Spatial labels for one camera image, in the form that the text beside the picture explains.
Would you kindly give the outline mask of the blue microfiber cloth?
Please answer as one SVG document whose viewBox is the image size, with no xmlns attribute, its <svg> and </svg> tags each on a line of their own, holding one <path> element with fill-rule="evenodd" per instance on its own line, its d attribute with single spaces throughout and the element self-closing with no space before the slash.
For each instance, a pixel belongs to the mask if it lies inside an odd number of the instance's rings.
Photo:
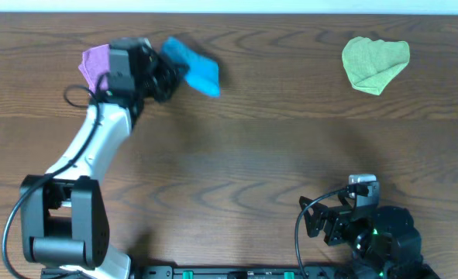
<svg viewBox="0 0 458 279">
<path fill-rule="evenodd" d="M 215 61 L 194 52 L 174 37 L 169 37 L 163 43 L 161 53 L 176 64 L 188 67 L 184 79 L 190 87 L 211 98 L 221 95 L 219 66 Z"/>
</svg>

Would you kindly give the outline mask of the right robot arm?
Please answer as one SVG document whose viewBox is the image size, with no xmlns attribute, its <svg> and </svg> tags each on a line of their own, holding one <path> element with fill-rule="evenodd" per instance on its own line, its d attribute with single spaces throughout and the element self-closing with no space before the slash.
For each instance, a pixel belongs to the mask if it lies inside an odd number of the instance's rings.
<svg viewBox="0 0 458 279">
<path fill-rule="evenodd" d="M 329 207 L 301 196 L 297 224 L 305 221 L 307 235 L 324 232 L 328 246 L 348 245 L 352 261 L 348 264 L 313 267 L 298 265 L 307 278 L 387 278 L 436 279 L 439 275 L 424 262 L 422 237 L 406 208 L 378 207 L 375 201 L 351 205 L 344 194 L 339 206 Z"/>
</svg>

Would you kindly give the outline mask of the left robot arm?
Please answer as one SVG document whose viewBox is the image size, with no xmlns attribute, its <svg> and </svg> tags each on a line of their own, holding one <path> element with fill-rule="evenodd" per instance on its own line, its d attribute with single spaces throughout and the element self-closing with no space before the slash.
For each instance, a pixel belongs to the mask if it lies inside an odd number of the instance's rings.
<svg viewBox="0 0 458 279">
<path fill-rule="evenodd" d="M 169 100 L 188 72 L 174 38 L 155 51 L 146 38 L 107 46 L 108 69 L 85 87 L 85 121 L 61 158 L 43 175 L 28 175 L 14 211 L 21 215 L 22 249 L 32 263 L 59 277 L 130 278 L 131 258 L 109 239 L 100 183 L 130 136 L 144 101 Z"/>
</svg>

